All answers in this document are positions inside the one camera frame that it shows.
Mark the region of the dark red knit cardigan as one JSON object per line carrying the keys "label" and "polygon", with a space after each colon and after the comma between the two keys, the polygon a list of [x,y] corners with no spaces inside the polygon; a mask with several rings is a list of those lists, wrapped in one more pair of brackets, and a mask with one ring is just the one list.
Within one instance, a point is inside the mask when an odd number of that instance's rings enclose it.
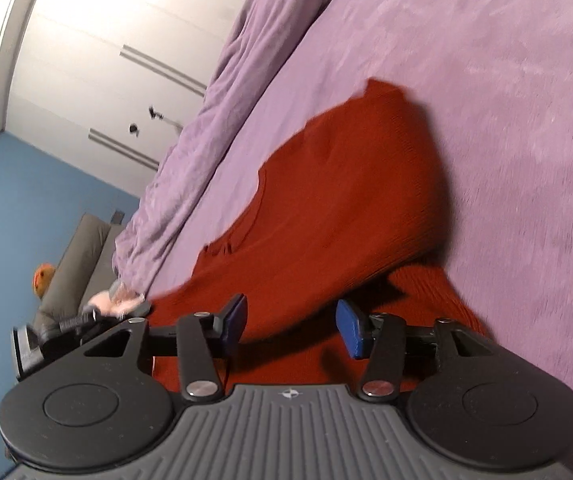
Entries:
{"label": "dark red knit cardigan", "polygon": [[202,249],[191,278],[154,300],[150,322],[172,325],[242,294],[232,382],[355,385],[364,367],[335,326],[340,299],[413,325],[451,318],[483,330],[439,261],[448,231],[427,124],[401,88],[371,79],[269,157],[251,203]]}

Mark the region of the orange plush toy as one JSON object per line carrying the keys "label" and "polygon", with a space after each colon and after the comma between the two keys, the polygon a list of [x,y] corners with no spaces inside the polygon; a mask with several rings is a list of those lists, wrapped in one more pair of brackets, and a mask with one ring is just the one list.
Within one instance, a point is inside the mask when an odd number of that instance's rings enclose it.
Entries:
{"label": "orange plush toy", "polygon": [[32,277],[32,291],[41,299],[48,290],[56,267],[51,263],[43,263],[38,266]]}

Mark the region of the pink plush toy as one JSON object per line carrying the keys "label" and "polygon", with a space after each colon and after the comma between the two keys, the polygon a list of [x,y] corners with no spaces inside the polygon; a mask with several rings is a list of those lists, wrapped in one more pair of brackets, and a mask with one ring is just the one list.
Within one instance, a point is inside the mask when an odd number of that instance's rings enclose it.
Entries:
{"label": "pink plush toy", "polygon": [[121,280],[116,280],[109,289],[97,292],[82,308],[84,313],[94,313],[102,318],[144,318],[151,304],[145,296],[134,292]]}

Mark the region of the grey headboard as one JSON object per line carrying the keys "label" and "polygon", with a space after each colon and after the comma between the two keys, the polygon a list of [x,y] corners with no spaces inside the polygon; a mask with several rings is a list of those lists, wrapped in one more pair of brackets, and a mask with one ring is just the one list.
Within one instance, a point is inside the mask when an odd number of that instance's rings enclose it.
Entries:
{"label": "grey headboard", "polygon": [[32,328],[47,327],[78,315],[88,300],[116,280],[112,258],[124,227],[84,214],[40,300]]}

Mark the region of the white wardrobe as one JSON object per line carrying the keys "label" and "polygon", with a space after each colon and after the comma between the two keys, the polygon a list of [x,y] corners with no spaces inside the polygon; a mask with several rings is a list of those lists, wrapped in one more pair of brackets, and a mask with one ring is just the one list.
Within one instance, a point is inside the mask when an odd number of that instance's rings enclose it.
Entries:
{"label": "white wardrobe", "polygon": [[0,131],[140,195],[244,0],[0,0]]}

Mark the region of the purple bed sheet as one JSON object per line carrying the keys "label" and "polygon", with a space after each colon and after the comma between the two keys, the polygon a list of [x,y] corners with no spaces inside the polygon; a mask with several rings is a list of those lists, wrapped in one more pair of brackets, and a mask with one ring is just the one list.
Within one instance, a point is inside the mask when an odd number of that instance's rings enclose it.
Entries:
{"label": "purple bed sheet", "polygon": [[152,294],[187,281],[274,150],[370,77],[428,113],[451,181],[446,266],[460,295],[503,346],[573,388],[573,0],[331,0],[234,139]]}

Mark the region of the purple duvet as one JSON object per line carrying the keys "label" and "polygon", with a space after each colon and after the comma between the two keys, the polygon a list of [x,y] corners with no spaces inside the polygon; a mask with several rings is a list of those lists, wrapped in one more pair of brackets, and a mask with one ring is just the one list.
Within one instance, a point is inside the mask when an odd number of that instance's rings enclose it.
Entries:
{"label": "purple duvet", "polygon": [[329,0],[244,0],[202,107],[181,130],[115,241],[117,281],[149,292],[172,243],[264,91]]}

